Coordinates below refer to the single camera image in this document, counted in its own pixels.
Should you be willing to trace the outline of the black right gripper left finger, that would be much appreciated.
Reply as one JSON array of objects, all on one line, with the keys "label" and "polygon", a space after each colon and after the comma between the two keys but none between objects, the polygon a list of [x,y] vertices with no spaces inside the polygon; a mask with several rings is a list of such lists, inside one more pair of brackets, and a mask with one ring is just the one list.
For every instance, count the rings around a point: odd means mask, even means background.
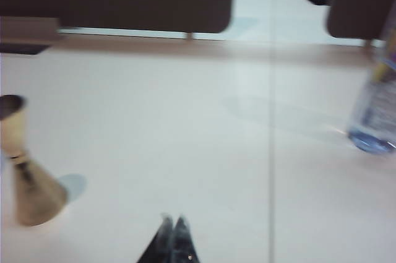
[{"label": "black right gripper left finger", "polygon": [[173,219],[167,213],[161,215],[162,223],[137,263],[166,263],[171,252]]}]

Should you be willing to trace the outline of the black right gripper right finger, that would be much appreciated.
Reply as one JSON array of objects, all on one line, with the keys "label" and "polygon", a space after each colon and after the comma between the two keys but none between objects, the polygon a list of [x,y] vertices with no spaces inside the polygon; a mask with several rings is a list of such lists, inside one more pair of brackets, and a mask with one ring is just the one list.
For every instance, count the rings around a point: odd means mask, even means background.
[{"label": "black right gripper right finger", "polygon": [[174,226],[171,236],[171,261],[199,263],[190,227],[186,217],[181,215]]}]

